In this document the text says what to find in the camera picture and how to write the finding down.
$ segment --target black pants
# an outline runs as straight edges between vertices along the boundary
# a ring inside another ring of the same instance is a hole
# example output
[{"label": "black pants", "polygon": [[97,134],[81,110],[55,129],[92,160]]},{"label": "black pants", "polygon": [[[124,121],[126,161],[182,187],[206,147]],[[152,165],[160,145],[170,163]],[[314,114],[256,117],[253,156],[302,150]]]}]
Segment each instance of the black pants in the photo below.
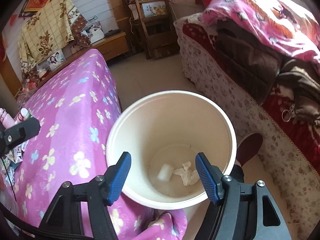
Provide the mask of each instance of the black pants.
[{"label": "black pants", "polygon": [[[234,165],[230,176],[233,179],[236,179],[238,182],[244,183],[244,173],[240,166]],[[207,212],[204,216],[203,223],[196,235],[195,240],[207,240],[212,235],[212,229],[215,223],[215,220],[218,215],[219,207],[215,206],[212,202],[210,202]],[[237,224],[237,236],[243,239],[244,231],[248,218],[248,202],[240,202],[239,206],[239,218]]]}]

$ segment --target wooden chair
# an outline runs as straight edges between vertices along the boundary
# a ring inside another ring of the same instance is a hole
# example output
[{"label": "wooden chair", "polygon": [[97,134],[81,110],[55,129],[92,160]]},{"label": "wooden chair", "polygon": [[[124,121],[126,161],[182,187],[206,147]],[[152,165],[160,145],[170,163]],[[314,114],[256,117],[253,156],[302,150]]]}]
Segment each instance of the wooden chair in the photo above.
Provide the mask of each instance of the wooden chair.
[{"label": "wooden chair", "polygon": [[[142,4],[156,1],[165,2],[166,14],[145,17],[142,10]],[[145,39],[144,47],[146,58],[159,58],[178,53],[180,47],[177,42],[178,37],[175,28],[173,26],[169,0],[135,0],[135,3],[144,34],[143,38]],[[155,25],[161,26],[161,32],[156,34],[148,33],[147,27]]]}]

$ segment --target metal ring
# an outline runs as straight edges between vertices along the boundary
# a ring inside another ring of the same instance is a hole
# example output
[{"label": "metal ring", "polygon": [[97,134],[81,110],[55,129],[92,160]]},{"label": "metal ring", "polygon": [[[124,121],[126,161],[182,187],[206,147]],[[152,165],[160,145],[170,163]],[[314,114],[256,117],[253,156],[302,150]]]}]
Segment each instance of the metal ring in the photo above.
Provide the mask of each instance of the metal ring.
[{"label": "metal ring", "polygon": [[[288,114],[289,114],[289,119],[288,119],[288,120],[285,120],[285,119],[284,119],[284,114],[285,114],[285,113],[288,113]],[[282,120],[283,120],[284,122],[289,122],[289,121],[291,120],[290,111],[289,111],[288,109],[283,110],[281,117],[282,117]]]}]

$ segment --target floor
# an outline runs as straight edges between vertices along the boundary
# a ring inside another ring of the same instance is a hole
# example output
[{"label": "floor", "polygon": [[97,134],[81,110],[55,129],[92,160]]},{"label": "floor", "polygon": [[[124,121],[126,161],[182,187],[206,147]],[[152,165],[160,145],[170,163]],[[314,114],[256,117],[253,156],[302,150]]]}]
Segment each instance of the floor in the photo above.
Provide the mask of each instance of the floor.
[{"label": "floor", "polygon": [[[187,90],[200,93],[194,84],[181,72],[179,55],[158,59],[146,60],[144,54],[137,54],[109,66],[123,109],[126,109],[138,99],[163,90]],[[256,156],[243,166],[245,182],[254,183],[259,179],[265,181],[268,189],[276,200],[292,236],[297,238],[297,228],[291,221],[286,202],[281,199],[278,188],[273,184],[270,174],[265,172],[263,164]],[[185,209],[188,227],[184,240],[194,239],[205,215],[209,201]]]}]

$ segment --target metal bolt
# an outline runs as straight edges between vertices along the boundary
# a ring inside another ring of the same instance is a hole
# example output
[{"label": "metal bolt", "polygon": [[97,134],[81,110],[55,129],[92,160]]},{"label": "metal bolt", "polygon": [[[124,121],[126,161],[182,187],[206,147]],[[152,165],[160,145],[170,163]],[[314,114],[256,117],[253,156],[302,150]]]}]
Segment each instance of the metal bolt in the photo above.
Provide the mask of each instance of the metal bolt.
[{"label": "metal bolt", "polygon": [[258,185],[259,187],[264,187],[266,184],[264,183],[263,180],[258,180],[258,181],[257,181],[257,185]]},{"label": "metal bolt", "polygon": [[223,180],[225,180],[227,182],[232,181],[232,177],[229,175],[224,175],[222,178],[223,178]]},{"label": "metal bolt", "polygon": [[104,177],[103,175],[98,175],[94,178],[96,181],[103,181]]},{"label": "metal bolt", "polygon": [[70,181],[65,181],[64,183],[62,183],[62,186],[65,188],[70,187]]}]

